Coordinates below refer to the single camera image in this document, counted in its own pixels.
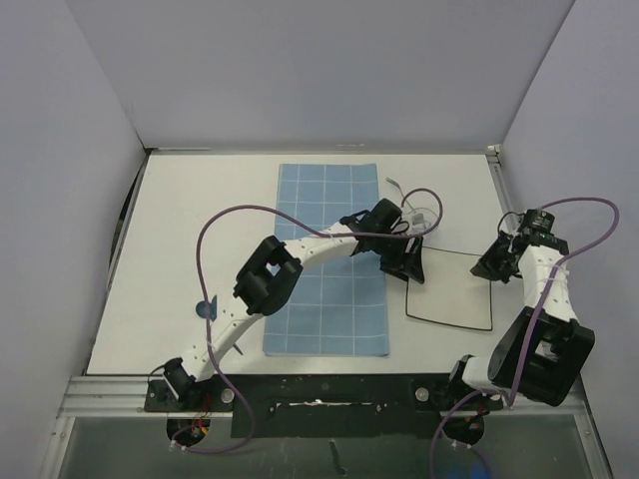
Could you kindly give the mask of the square white plate black rim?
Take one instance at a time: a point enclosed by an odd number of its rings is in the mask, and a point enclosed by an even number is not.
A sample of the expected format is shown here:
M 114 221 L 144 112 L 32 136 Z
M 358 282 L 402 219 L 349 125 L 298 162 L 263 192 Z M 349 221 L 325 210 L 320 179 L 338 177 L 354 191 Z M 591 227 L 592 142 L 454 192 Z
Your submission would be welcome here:
M 421 259 L 424 284 L 407 284 L 405 314 L 454 328 L 491 331 L 491 283 L 470 272 L 479 255 L 424 247 Z

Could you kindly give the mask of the blue checked cloth napkin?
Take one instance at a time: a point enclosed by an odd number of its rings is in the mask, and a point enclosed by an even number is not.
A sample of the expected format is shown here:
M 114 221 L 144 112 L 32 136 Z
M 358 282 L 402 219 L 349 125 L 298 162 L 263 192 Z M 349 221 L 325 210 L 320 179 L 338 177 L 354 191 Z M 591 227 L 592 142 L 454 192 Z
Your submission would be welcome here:
M 370 210 L 377 168 L 283 164 L 277 208 L 315 230 Z M 386 287 L 376 254 L 341 257 L 303 272 L 288 304 L 267 317 L 267 356 L 377 356 L 389 353 Z

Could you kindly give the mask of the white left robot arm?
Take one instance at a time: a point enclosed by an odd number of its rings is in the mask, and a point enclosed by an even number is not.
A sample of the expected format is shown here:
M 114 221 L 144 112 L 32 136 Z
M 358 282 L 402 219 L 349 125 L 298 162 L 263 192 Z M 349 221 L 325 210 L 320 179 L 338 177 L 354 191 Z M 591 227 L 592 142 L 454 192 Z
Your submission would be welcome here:
M 301 239 L 264 238 L 236 275 L 231 296 L 223 308 L 212 312 L 215 303 L 207 292 L 202 266 L 205 235 L 214 222 L 234 212 L 255 210 L 281 217 L 309 234 Z M 196 241 L 196 270 L 203 295 L 206 336 L 202 346 L 194 345 L 163 366 L 168 398 L 180 409 L 200 404 L 203 382 L 220 372 L 221 359 L 258 320 L 282 309 L 308 269 L 341 257 L 372 251 L 379 255 L 380 269 L 404 281 L 425 282 L 421 248 L 423 238 L 438 227 L 415 234 L 397 233 L 402 210 L 388 199 L 372 210 L 340 218 L 317 231 L 290 215 L 269 207 L 240 205 L 215 214 L 202 226 Z

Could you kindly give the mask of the clear wine glass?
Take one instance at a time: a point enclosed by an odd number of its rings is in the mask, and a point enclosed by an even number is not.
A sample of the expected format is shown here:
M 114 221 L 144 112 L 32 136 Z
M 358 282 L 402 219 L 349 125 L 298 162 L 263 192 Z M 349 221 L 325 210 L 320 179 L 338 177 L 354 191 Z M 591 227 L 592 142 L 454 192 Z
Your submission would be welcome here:
M 438 229 L 443 219 L 443 207 L 441 200 L 435 197 L 431 206 L 414 205 L 413 201 L 403 199 L 401 201 L 402 221 L 406 235 L 429 235 Z

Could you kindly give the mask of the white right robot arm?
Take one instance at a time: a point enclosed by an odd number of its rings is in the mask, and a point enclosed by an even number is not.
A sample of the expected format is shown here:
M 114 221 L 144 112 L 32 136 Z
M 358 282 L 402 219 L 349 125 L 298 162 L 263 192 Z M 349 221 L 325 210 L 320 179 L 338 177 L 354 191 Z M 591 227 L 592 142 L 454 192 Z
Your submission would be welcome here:
M 528 210 L 511 234 L 495 242 L 470 270 L 489 281 L 523 283 L 524 304 L 490 357 L 464 355 L 444 383 L 447 401 L 468 407 L 481 393 L 503 398 L 521 394 L 550 406 L 560 405 L 580 373 L 594 343 L 581 325 L 568 290 L 567 241 L 552 232 L 555 216 Z

